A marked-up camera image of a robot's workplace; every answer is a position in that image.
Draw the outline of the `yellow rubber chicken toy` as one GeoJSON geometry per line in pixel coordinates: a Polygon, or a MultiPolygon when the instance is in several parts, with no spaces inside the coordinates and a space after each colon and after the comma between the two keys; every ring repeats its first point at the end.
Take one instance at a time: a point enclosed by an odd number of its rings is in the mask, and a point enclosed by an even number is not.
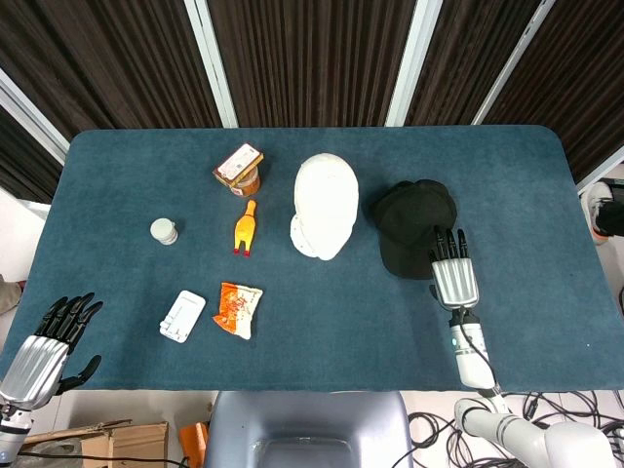
{"type": "Polygon", "coordinates": [[[251,255],[251,248],[254,239],[256,221],[255,209],[257,203],[255,200],[249,200],[244,214],[238,219],[234,229],[234,254],[239,254],[242,246],[244,246],[243,256],[251,255]]]}

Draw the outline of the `grey robot torso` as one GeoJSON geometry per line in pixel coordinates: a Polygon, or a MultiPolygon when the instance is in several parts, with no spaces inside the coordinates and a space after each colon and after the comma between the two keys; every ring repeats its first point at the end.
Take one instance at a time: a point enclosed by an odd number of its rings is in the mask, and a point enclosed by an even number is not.
{"type": "Polygon", "coordinates": [[[413,468],[411,448],[397,391],[223,391],[204,468],[413,468]]]}

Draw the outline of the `small red gold box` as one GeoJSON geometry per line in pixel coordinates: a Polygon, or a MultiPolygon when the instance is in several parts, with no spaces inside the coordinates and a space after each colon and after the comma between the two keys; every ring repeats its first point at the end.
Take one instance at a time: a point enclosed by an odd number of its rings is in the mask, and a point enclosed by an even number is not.
{"type": "Polygon", "coordinates": [[[213,169],[214,177],[223,185],[234,187],[264,158],[264,154],[248,143],[242,144],[213,169]]]}

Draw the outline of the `black baseball cap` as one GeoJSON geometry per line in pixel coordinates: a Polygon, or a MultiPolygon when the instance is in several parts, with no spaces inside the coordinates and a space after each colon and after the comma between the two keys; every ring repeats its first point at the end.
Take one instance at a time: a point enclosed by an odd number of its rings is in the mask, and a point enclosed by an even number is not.
{"type": "Polygon", "coordinates": [[[372,202],[369,214],[386,270],[404,279],[430,280],[435,229],[451,229],[457,218],[448,189],[436,180],[403,180],[372,202]]]}

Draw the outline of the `blue table cloth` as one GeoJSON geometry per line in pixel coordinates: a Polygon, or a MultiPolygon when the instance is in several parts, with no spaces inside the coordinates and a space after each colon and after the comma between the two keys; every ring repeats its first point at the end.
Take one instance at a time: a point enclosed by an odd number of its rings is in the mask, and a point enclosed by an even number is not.
{"type": "Polygon", "coordinates": [[[476,311],[510,391],[611,389],[624,324],[589,236],[559,138],[541,126],[89,131],[73,139],[0,353],[4,376],[58,298],[102,309],[65,371],[102,357],[92,389],[457,390],[448,314],[424,281],[384,267],[360,209],[330,261],[290,238],[293,183],[308,157],[353,168],[370,203],[402,180],[443,183],[458,206],[480,289],[476,311]],[[239,197],[213,169],[242,144],[264,154],[239,197]],[[249,257],[234,229],[257,203],[249,257]],[[165,246],[150,225],[165,217],[165,246]],[[245,340],[214,321],[223,282],[263,290],[245,340]],[[181,291],[207,303],[184,343],[160,322],[181,291]]]}

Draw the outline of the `dark brown curtain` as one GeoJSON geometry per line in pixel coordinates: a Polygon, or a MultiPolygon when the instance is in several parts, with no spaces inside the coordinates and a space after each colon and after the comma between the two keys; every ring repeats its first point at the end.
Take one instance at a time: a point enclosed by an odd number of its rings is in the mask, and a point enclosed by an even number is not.
{"type": "MultiPolygon", "coordinates": [[[[406,126],[467,125],[540,0],[443,0],[406,126]]],[[[241,127],[385,125],[416,0],[208,0],[241,127]]],[[[0,67],[71,142],[223,127],[184,0],[0,0],[0,67]]],[[[483,124],[542,125],[581,180],[624,145],[624,0],[557,0],[483,124]]],[[[0,187],[62,165],[0,106],[0,187]]]]}

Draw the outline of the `white mannequin head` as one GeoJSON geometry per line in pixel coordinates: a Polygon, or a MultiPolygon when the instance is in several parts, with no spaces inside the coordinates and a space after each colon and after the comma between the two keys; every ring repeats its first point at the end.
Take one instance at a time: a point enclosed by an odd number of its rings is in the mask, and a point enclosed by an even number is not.
{"type": "Polygon", "coordinates": [[[293,246],[308,257],[329,261],[352,234],[359,207],[358,180],[342,158],[314,155],[299,167],[293,203],[293,246]]]}

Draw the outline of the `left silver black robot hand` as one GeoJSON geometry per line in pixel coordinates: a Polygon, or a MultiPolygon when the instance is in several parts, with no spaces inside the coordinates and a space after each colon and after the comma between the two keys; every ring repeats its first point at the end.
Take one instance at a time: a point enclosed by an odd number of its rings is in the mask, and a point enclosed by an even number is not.
{"type": "Polygon", "coordinates": [[[64,367],[86,326],[103,303],[89,292],[58,299],[39,326],[19,348],[0,382],[0,403],[18,410],[37,410],[54,396],[84,385],[96,372],[101,356],[95,355],[83,370],[65,377],[64,367]]]}

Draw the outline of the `white frame post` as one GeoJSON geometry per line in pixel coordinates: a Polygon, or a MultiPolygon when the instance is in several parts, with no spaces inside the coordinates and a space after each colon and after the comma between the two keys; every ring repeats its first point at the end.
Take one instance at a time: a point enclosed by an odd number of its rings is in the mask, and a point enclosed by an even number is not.
{"type": "Polygon", "coordinates": [[[61,165],[70,143],[14,80],[0,67],[0,106],[61,165]]]}
{"type": "Polygon", "coordinates": [[[184,0],[184,5],[221,124],[227,129],[238,128],[238,118],[217,43],[208,0],[184,0]]]}
{"type": "Polygon", "coordinates": [[[615,151],[608,158],[606,158],[603,162],[601,162],[594,170],[592,170],[588,175],[583,177],[576,184],[577,193],[579,195],[584,193],[590,185],[594,184],[597,180],[604,177],[606,174],[612,171],[616,166],[621,164],[623,161],[624,161],[624,145],[622,145],[617,151],[615,151]]]}
{"type": "Polygon", "coordinates": [[[474,115],[471,124],[481,125],[488,116],[500,93],[503,91],[513,71],[525,54],[528,46],[539,31],[543,22],[547,19],[557,0],[540,0],[530,20],[526,24],[516,46],[504,63],[493,84],[489,88],[486,97],[474,115]]]}
{"type": "Polygon", "coordinates": [[[443,0],[416,0],[397,80],[386,115],[386,127],[405,125],[443,0]]]}

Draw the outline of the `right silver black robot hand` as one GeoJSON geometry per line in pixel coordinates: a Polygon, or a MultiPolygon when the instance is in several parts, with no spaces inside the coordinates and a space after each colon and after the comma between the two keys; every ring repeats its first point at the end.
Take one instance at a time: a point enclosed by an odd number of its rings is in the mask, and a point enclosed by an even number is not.
{"type": "Polygon", "coordinates": [[[435,250],[429,259],[435,282],[435,296],[446,310],[472,309],[480,299],[476,275],[462,229],[434,227],[435,250]]]}

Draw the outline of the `brown cardboard box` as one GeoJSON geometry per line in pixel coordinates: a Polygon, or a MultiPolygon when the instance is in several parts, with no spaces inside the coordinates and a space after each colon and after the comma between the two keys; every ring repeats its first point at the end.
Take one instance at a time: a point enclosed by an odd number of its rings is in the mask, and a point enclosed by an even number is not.
{"type": "Polygon", "coordinates": [[[133,424],[130,419],[29,436],[21,468],[166,468],[169,423],[133,424]],[[55,458],[38,458],[38,453],[55,458]]]}

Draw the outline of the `glass jar amber contents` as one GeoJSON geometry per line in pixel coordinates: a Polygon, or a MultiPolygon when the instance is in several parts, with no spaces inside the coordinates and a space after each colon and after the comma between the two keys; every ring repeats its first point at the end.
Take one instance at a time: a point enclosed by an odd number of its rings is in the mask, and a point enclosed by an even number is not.
{"type": "Polygon", "coordinates": [[[251,169],[243,178],[230,188],[230,191],[239,197],[250,197],[254,195],[260,187],[260,176],[258,167],[251,169]]]}

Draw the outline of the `white folding phone stand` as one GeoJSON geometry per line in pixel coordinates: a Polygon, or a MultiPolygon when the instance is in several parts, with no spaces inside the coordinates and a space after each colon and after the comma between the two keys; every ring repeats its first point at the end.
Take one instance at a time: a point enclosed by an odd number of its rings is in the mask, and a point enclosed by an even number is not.
{"type": "Polygon", "coordinates": [[[194,292],[181,291],[166,317],[160,322],[160,334],[177,343],[184,343],[206,303],[203,297],[194,292]]]}

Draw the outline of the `white black sneaker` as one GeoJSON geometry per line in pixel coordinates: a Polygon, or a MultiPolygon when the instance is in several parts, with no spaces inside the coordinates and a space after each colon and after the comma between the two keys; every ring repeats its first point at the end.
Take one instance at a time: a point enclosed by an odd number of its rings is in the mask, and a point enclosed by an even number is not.
{"type": "Polygon", "coordinates": [[[607,179],[591,184],[581,194],[580,203],[595,245],[624,237],[624,201],[615,198],[607,179]]]}

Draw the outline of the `orange object on floor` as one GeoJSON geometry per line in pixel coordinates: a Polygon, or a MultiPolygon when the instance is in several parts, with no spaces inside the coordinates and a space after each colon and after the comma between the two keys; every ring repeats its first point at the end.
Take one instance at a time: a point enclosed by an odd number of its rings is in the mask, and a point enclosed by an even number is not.
{"type": "Polygon", "coordinates": [[[210,423],[196,422],[178,430],[178,438],[183,456],[190,468],[203,468],[209,443],[210,423]]]}

